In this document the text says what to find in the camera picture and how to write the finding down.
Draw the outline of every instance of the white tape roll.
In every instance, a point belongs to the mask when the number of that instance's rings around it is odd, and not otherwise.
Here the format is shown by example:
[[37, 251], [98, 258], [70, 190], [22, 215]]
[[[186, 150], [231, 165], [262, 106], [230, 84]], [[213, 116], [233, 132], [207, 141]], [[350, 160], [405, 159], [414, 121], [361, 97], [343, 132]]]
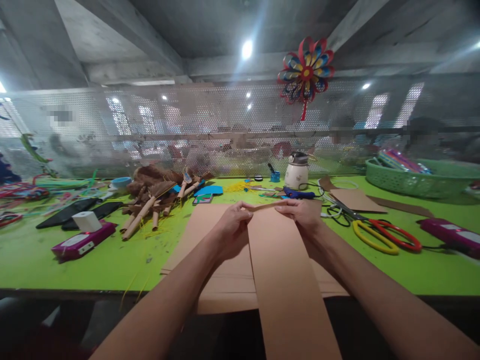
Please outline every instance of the white tape roll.
[[93, 211], [82, 211], [72, 216], [82, 233], [94, 233], [102, 228]]

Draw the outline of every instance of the blue cup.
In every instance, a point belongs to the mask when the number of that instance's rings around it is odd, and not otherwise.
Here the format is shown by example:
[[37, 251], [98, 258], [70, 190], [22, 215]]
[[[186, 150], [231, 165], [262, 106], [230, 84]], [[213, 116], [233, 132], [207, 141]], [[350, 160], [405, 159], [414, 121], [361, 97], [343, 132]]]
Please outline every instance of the blue cup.
[[270, 173], [270, 181], [272, 183], [279, 183], [280, 182], [280, 171], [274, 171]]
[[117, 177], [111, 181], [111, 185], [118, 189], [123, 190], [127, 188], [127, 185], [132, 182], [132, 179], [129, 177]]

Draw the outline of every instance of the metal mesh panel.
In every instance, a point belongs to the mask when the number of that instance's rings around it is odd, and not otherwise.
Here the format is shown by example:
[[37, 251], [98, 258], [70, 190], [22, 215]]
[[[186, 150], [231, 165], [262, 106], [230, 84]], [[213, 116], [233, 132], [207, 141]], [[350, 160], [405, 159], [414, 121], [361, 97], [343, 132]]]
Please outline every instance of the metal mesh panel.
[[[404, 142], [413, 117], [437, 119], [447, 138], [479, 132], [479, 80], [334, 78], [308, 104], [302, 122], [302, 105], [286, 104], [274, 82], [17, 92], [0, 108], [12, 118], [2, 120], [0, 150], [24, 176], [38, 174], [40, 166], [19, 130], [33, 134], [38, 153], [52, 158], [63, 177], [88, 177], [94, 169], [100, 177], [131, 175], [150, 162], [217, 176], [267, 176], [268, 162], [284, 172], [291, 151], [313, 147], [312, 173], [361, 174], [372, 145]], [[362, 89], [366, 82], [371, 86]]]

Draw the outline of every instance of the scissors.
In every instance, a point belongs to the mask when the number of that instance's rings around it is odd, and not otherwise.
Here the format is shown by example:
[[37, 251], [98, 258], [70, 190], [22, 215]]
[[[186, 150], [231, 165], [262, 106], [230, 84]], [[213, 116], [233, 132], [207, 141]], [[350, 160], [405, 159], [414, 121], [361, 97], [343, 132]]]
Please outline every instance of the scissors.
[[0, 228], [7, 226], [8, 224], [14, 223], [23, 218], [23, 215], [17, 214], [11, 211], [5, 211], [0, 214]]
[[[336, 200], [335, 204], [342, 209], [342, 212], [344, 212], [345, 214], [348, 214], [353, 219], [352, 221], [353, 232], [360, 238], [360, 240], [362, 240], [365, 244], [369, 245], [375, 250], [378, 250], [382, 253], [389, 254], [389, 255], [398, 255], [399, 254], [398, 246], [415, 253], [419, 253], [420, 251], [422, 251], [422, 244], [417, 240], [417, 238], [414, 237], [409, 232], [406, 232], [402, 228], [395, 226], [386, 221], [369, 219], [367, 217], [364, 217], [358, 214], [357, 212], [351, 210], [350, 208], [348, 208], [341, 201]], [[366, 223], [370, 223], [372, 225], [372, 228], [368, 226]], [[386, 247], [380, 246], [372, 242], [371, 240], [369, 240], [366, 236], [364, 236], [360, 232], [359, 228], [364, 229], [366, 232], [368, 232], [369, 234], [379, 239], [382, 243], [386, 245]], [[402, 241], [396, 238], [393, 234], [388, 232], [386, 228], [390, 228], [401, 233], [403, 236], [405, 236], [408, 239], [409, 242]]]

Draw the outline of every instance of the green plastic basket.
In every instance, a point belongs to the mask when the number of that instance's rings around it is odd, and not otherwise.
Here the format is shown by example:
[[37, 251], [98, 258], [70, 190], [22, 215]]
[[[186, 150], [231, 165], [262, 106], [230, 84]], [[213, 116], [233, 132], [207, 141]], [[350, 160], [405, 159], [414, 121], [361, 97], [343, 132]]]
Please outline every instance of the green plastic basket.
[[480, 168], [453, 161], [419, 159], [433, 175], [402, 171], [366, 161], [366, 179], [395, 193], [421, 198], [445, 199], [460, 194], [473, 181], [480, 180]]

